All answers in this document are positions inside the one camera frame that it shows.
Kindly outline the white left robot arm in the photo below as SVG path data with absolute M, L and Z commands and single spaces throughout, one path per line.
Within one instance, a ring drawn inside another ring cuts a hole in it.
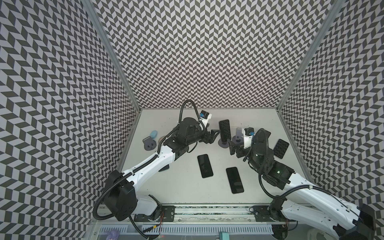
M 212 144 L 220 133 L 220 130 L 208 130 L 212 114 L 207 111 L 196 111 L 195 118 L 183 118 L 187 103 L 197 110 L 192 100 L 183 102 L 177 125 L 160 141 L 154 154 L 130 169 L 110 173 L 103 193 L 94 204 L 94 219 L 102 221 L 116 218 L 123 221 L 133 215 L 144 215 L 156 221 L 161 217 L 162 203 L 152 195 L 139 196 L 139 189 L 156 173 L 185 153 L 190 153 L 191 144 Z

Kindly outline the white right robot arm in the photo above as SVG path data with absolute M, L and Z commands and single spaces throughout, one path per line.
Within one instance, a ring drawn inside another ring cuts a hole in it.
M 265 129 L 242 130 L 243 143 L 227 140 L 230 154 L 243 158 L 258 173 L 263 192 L 273 199 L 269 218 L 297 221 L 339 240 L 372 240 L 376 214 L 366 204 L 357 206 L 311 183 L 294 169 L 275 160 Z

